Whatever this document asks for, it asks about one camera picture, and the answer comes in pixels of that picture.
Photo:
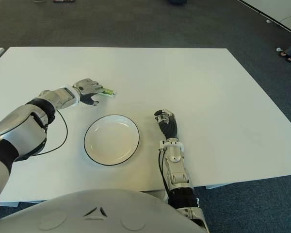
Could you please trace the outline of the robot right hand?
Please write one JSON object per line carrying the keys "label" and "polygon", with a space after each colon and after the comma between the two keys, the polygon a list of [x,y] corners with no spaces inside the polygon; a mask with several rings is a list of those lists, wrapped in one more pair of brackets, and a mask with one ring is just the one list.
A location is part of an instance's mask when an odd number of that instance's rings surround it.
{"label": "robot right hand", "polygon": [[154,113],[155,120],[166,139],[178,139],[178,126],[175,115],[167,109],[161,109]]}

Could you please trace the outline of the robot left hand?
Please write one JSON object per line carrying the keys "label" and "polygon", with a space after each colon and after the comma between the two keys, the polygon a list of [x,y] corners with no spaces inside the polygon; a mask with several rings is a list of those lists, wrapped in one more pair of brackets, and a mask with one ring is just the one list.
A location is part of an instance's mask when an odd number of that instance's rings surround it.
{"label": "robot left hand", "polygon": [[92,97],[104,91],[102,85],[89,78],[74,83],[73,88],[79,92],[80,102],[93,106],[97,106],[99,102],[93,100]]}

